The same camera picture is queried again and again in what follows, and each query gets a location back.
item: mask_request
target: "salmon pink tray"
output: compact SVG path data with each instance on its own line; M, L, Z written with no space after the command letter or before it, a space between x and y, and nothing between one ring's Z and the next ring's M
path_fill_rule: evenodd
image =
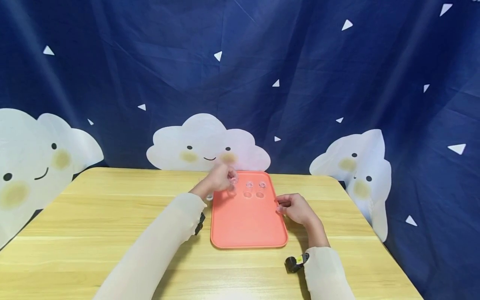
M235 191L215 192L210 240L221 249L279 248L287 244L283 216L265 172L239 171Z

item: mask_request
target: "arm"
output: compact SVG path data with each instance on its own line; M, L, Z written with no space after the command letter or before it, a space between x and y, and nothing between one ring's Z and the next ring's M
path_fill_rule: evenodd
M304 268L312 300L354 300L340 257L330 248L324 226L305 198L287 194L278 196L277 201L278 212L307 230L310 257Z
M202 201L209 193L231 187L236 172L218 165L189 193L178 195L127 251L94 300L151 300L180 245L195 234Z
M305 228L310 255L304 264L305 280L312 300L354 300L340 257L330 248L320 219L315 216Z

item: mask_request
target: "wooden table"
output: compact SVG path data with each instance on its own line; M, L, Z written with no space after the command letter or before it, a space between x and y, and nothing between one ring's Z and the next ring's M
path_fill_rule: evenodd
M82 173L3 251L0 299L91 299L136 238L202 172L93 168ZM421 299L340 184L330 177L271 175L277 194L298 192L323 220L357 299ZM307 247L287 223L282 249L218 250L204 228L184 243L153 299L309 299L304 274L287 274L288 256Z

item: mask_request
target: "white sleeve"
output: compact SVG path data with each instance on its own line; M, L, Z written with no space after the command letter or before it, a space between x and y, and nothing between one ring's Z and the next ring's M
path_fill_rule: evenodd
M303 265L312 300L354 300L340 257L330 247L313 247Z
M175 252L195 234L205 207L194 194L173 199L130 247L94 300L151 300Z

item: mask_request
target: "cloud mouth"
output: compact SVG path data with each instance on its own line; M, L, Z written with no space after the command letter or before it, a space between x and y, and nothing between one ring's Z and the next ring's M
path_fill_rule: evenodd
M39 179L44 178L44 177L47 175L47 173L48 173L48 167L47 167L47 170L45 171L45 174L43 174L43 175L40 176L40 177L34 178L34 180L39 180Z

